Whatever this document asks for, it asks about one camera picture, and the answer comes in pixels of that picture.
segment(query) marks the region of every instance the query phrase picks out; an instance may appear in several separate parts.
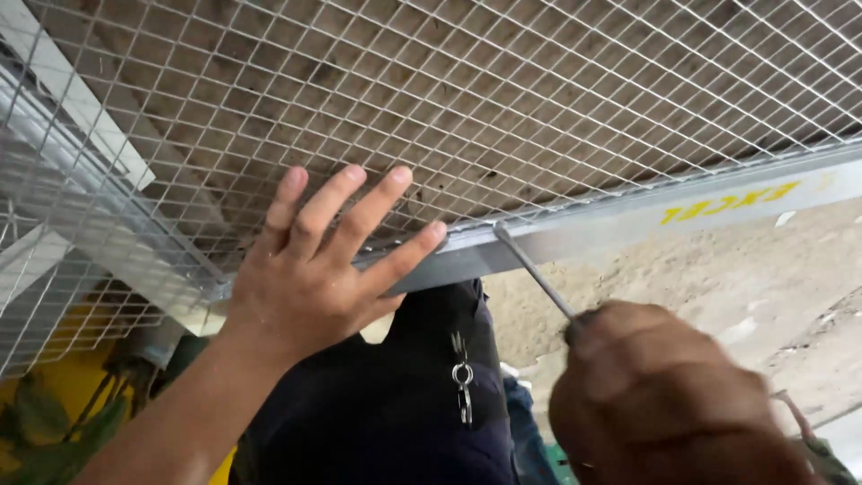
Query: green cloth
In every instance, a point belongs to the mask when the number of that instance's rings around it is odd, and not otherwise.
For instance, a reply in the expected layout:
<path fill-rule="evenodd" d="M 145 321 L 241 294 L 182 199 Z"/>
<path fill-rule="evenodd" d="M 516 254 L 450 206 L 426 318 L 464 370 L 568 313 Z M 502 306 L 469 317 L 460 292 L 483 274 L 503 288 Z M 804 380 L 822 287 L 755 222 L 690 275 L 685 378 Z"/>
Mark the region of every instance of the green cloth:
<path fill-rule="evenodd" d="M 856 478 L 844 466 L 829 446 L 829 442 L 820 438 L 800 438 L 795 440 L 803 448 L 814 472 L 832 485 L 856 485 Z"/>

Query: keychain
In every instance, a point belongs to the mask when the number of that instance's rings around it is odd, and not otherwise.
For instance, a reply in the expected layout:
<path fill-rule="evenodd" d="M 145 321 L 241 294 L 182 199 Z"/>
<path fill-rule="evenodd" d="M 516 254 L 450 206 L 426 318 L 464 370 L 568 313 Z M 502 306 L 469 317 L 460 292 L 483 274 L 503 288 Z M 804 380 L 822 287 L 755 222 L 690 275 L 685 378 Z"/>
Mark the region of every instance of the keychain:
<path fill-rule="evenodd" d="M 470 428 L 473 424 L 473 408 L 470 402 L 470 389 L 467 386 L 473 381 L 473 368 L 467 363 L 467 348 L 460 332 L 456 331 L 452 335 L 452 346 L 455 349 L 455 355 L 459 358 L 459 362 L 452 368 L 452 380 L 458 384 L 458 409 L 461 411 L 461 423 Z M 464 380 L 459 378 L 459 371 L 462 369 L 463 373 L 466 373 Z"/>

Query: wooden board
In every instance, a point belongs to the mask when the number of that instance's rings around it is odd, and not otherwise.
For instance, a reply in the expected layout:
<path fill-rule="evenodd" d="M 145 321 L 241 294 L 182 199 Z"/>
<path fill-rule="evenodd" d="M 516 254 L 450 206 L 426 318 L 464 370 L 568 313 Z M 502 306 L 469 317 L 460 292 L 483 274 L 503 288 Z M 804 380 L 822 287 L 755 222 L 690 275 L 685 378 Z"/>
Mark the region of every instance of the wooden board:
<path fill-rule="evenodd" d="M 412 166 L 387 236 L 837 143 L 828 132 L 855 133 L 862 117 L 862 51 L 841 38 L 862 33 L 862 10 L 841 0 L 52 4 L 31 6 L 91 25 L 116 83 L 202 181 L 177 188 L 211 194 L 240 235 L 291 165 L 314 186 L 346 163 L 369 185 Z"/>

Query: screwdriver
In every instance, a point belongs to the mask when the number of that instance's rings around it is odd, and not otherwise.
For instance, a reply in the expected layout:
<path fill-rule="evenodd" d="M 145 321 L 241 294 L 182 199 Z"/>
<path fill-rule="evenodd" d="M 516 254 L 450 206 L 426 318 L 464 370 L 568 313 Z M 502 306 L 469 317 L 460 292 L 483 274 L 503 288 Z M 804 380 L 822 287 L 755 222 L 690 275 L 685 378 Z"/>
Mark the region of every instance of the screwdriver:
<path fill-rule="evenodd" d="M 553 301 L 553 303 L 559 308 L 565 318 L 569 321 L 569 330 L 566 333 L 569 335 L 568 338 L 575 337 L 580 331 L 583 329 L 583 324 L 578 320 L 578 315 L 569 307 L 569 304 L 563 300 L 562 297 L 559 296 L 557 290 L 553 289 L 550 283 L 547 282 L 545 276 L 539 272 L 539 269 L 530 261 L 530 257 L 527 256 L 527 253 L 521 249 L 520 246 L 512 239 L 512 235 L 510 235 L 509 231 L 506 229 L 506 226 L 502 222 L 497 222 L 494 224 L 494 235 L 497 236 L 497 239 L 500 240 L 510 251 L 512 254 L 518 258 L 518 261 L 521 262 L 524 269 L 533 276 L 533 279 L 536 280 L 536 283 L 539 283 L 539 286 L 542 290 L 545 291 L 547 296 Z"/>

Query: key ring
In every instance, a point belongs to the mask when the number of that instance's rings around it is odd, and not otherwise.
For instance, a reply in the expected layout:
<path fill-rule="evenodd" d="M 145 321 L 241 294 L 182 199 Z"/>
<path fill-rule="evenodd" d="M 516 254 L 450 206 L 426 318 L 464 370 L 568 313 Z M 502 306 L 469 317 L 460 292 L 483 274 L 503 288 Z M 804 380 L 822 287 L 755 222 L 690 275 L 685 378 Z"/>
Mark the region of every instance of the key ring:
<path fill-rule="evenodd" d="M 462 382 L 458 380 L 458 371 L 461 369 L 467 369 L 467 378 Z M 473 382 L 473 368 L 470 367 L 467 362 L 462 362 L 459 364 L 455 364 L 455 367 L 452 368 L 452 380 L 460 386 L 466 386 Z"/>

